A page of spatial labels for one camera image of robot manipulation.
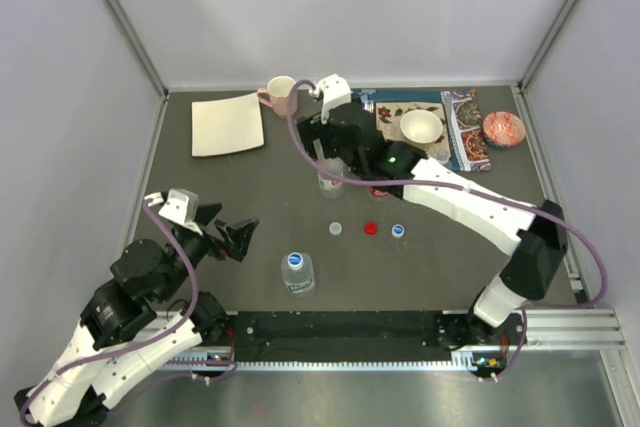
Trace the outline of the red bottle cap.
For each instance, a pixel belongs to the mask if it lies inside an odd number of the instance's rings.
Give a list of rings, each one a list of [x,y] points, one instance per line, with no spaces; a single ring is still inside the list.
[[[379,226],[374,221],[368,221],[364,225],[364,231],[367,235],[375,235],[378,232]]]

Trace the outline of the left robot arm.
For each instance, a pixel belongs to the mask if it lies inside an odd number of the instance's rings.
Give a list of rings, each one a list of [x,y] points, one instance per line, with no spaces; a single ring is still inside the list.
[[[146,197],[143,209],[166,236],[129,244],[96,289],[50,372],[14,401],[25,426],[98,426],[135,386],[178,354],[228,335],[225,309],[198,286],[210,256],[240,262],[258,220],[217,220],[220,204],[173,192]]]

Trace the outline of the white-cap red-label bottle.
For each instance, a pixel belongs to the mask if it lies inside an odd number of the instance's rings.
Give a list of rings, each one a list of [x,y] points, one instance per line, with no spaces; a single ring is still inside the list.
[[[321,194],[328,199],[340,197],[344,190],[344,183],[338,180],[344,174],[344,163],[339,158],[322,158],[318,165],[321,171],[317,173]]]

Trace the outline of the blue white bottle cap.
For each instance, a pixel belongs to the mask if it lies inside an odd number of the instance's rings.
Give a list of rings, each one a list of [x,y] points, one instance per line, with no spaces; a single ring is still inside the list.
[[[401,238],[405,234],[405,228],[401,224],[394,224],[391,229],[391,235],[394,238]]]

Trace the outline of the small blue-cap water bottle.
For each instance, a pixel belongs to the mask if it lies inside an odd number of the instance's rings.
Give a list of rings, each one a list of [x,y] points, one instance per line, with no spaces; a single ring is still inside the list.
[[[281,262],[281,276],[287,291],[303,295],[315,288],[315,273],[307,253],[291,252]]]

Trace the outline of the red-cap red-label bottle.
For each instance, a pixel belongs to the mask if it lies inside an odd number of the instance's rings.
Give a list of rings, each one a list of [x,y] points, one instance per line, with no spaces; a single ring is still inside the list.
[[[383,198],[389,197],[390,193],[384,190],[380,190],[378,188],[375,187],[370,187],[369,188],[369,193],[370,195],[377,200],[381,200]]]

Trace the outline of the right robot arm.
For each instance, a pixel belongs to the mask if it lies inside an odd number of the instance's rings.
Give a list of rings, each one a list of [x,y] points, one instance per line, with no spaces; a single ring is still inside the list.
[[[536,207],[501,197],[406,142],[388,140],[374,115],[352,100],[328,115],[293,122],[293,138],[307,159],[339,159],[365,184],[426,207],[469,228],[507,255],[504,268],[480,291],[467,317],[469,335],[487,343],[516,309],[546,297],[567,251],[562,208]]]

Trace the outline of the clear label-free plastic bottle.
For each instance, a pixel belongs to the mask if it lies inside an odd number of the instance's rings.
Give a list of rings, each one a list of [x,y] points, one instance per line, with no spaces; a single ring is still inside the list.
[[[446,149],[438,149],[435,153],[436,160],[441,164],[447,164],[450,160],[450,152]]]

